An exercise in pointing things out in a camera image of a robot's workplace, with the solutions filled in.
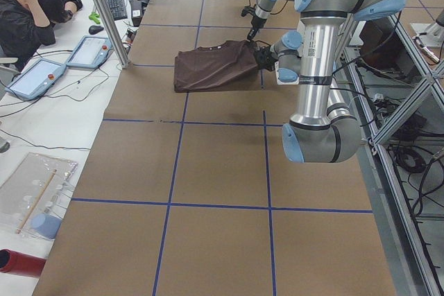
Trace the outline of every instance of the white table surface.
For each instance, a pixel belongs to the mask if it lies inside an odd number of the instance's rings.
[[[95,24],[88,19],[93,10],[92,0],[82,0],[83,9],[74,15],[74,18],[66,24],[58,24],[55,27],[56,43],[52,46],[45,46],[39,49],[40,52],[56,50],[72,50],[84,35],[89,35],[88,28]],[[129,19],[116,21],[119,34],[125,35]],[[102,31],[96,36],[106,36]],[[44,58],[56,62],[65,62],[68,53],[60,55],[44,55]],[[38,58],[31,60],[31,65]],[[1,117],[0,129],[11,134],[25,138],[37,145],[48,147],[86,147],[90,148],[101,124],[103,112],[107,107],[112,92],[121,72],[121,65],[117,55],[113,53],[102,65],[101,69],[109,75],[109,78],[99,85],[82,102],[76,102],[67,97],[41,98],[36,104],[30,106],[22,112],[12,116]],[[82,99],[93,86],[107,78],[106,74],[96,70],[90,76],[82,79],[90,71],[80,69],[68,69],[55,85],[50,88],[47,94],[51,94],[76,82],[55,95],[66,94],[73,98]],[[19,101],[11,94],[6,94],[0,100],[0,116],[9,114],[28,105],[29,102],[18,105],[2,106]],[[10,142],[10,148],[0,154],[0,186],[19,166],[19,163],[28,153],[40,153],[63,159],[70,159],[78,162],[78,168],[69,180],[72,185],[76,185],[82,169],[85,165],[89,151],[66,150],[32,147],[28,143],[9,137],[0,132],[0,136]],[[22,236],[5,232],[0,228],[0,248],[23,252],[33,256],[47,258],[53,245],[53,241],[42,240],[30,236]],[[0,274],[0,289],[2,296],[27,296],[32,295],[38,279],[32,277],[20,277],[11,274]]]

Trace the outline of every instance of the folded dark cloth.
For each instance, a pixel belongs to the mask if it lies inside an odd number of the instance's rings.
[[[213,89],[255,75],[258,70],[254,50],[255,44],[244,40],[180,51],[174,62],[174,90]]]

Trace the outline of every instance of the black jacket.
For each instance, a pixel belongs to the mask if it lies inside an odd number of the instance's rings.
[[[72,1],[77,9],[82,8],[81,0]],[[53,24],[40,28],[34,24],[31,12],[17,0],[0,0],[0,45],[8,57],[18,57],[15,66],[21,71],[40,45],[56,42]]]

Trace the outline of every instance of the red cylinder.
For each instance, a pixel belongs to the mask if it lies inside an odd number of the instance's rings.
[[[46,259],[12,250],[0,250],[0,272],[24,277],[40,277]]]

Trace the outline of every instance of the keyboard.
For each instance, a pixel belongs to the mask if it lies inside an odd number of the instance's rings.
[[[125,0],[106,0],[106,3],[111,10],[114,20],[122,20],[128,17],[126,14]]]

